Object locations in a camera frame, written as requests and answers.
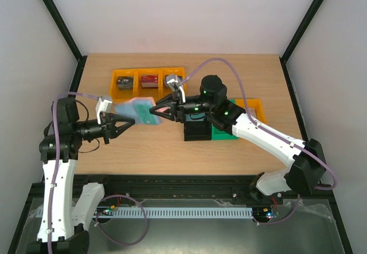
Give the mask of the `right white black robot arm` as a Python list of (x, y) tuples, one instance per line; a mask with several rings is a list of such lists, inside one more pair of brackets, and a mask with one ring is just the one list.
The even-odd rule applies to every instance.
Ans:
[(181, 123), (188, 115), (204, 114), (218, 130), (257, 145), (285, 165), (284, 169), (256, 176), (250, 189), (254, 202), (260, 204), (270, 195), (291, 190), (308, 196), (319, 188), (326, 169), (319, 162), (323, 150), (318, 141), (292, 138), (253, 118), (227, 98), (227, 87), (217, 75), (205, 76), (195, 96), (186, 96), (176, 75), (168, 76), (167, 83), (172, 93), (150, 108), (151, 114)]

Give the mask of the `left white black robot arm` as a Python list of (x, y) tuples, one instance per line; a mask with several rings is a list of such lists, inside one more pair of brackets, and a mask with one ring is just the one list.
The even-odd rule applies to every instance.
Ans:
[(35, 242), (26, 253), (87, 253), (89, 226), (105, 195), (102, 181), (83, 186), (72, 205), (73, 180), (83, 141), (108, 144), (135, 124), (133, 118), (110, 112), (112, 100), (97, 99), (96, 119), (79, 120), (77, 100), (64, 97), (52, 105), (53, 134), (46, 133), (39, 149), (44, 171), (42, 220)]

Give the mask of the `pink card holder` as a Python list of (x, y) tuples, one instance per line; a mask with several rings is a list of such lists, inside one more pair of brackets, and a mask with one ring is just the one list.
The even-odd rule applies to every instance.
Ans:
[(128, 101), (115, 103), (115, 112), (133, 118), (136, 124), (159, 125), (160, 118), (150, 113), (150, 108), (154, 106), (155, 101), (152, 97), (134, 97)]

